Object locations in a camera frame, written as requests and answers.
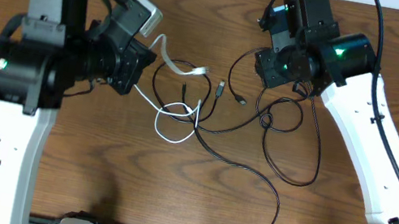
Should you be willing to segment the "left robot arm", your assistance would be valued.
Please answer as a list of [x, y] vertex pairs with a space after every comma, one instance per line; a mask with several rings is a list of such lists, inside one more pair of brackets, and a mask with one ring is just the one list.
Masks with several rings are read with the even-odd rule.
[[120, 95], [157, 58], [139, 39], [162, 12], [149, 0], [30, 0], [0, 34], [0, 224], [28, 224], [36, 176], [76, 82]]

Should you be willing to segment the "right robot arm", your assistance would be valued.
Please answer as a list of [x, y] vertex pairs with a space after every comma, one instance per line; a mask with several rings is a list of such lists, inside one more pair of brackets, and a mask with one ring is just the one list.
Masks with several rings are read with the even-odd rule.
[[311, 84], [345, 142], [366, 224], [399, 224], [399, 135], [380, 72], [382, 48], [362, 33], [341, 34], [329, 0], [270, 2], [259, 25], [272, 39], [255, 55], [264, 87]]

